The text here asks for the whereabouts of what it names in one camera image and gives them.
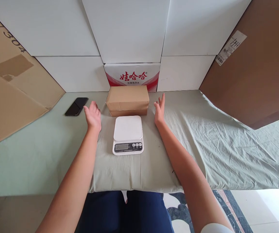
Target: table surface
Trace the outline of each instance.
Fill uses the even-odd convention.
[[[0,142],[0,196],[56,192],[87,130],[84,112],[64,116],[77,97],[88,97],[87,106],[95,100],[102,113],[91,192],[181,191],[154,125],[153,102],[162,93],[149,93],[148,114],[141,116],[144,152],[123,156],[112,153],[116,117],[106,107],[107,94],[66,93],[50,112]],[[166,92],[165,107],[165,121],[212,189],[279,188],[279,121],[252,130],[199,90]]]

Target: white sleeve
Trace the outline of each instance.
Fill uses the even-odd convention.
[[[233,233],[233,231],[219,223],[209,223],[203,227],[201,233]]]

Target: forearm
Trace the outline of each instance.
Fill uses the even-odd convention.
[[[184,188],[195,232],[199,233],[209,223],[220,223],[232,229],[195,160],[164,122],[156,125],[173,169]]]
[[[92,179],[98,134],[88,129],[37,233],[75,231]]]

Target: person's right hand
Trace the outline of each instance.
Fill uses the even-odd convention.
[[[95,101],[91,102],[90,107],[83,106],[85,117],[87,119],[87,129],[93,129],[97,133],[101,130],[100,110]]]
[[[159,101],[154,102],[156,107],[155,114],[155,124],[158,126],[160,123],[164,123],[164,104],[165,104],[165,94],[163,93],[162,98],[159,97]]]

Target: blue pants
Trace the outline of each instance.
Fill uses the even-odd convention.
[[[121,191],[87,195],[76,233],[162,232],[173,233],[168,211],[159,193]]]

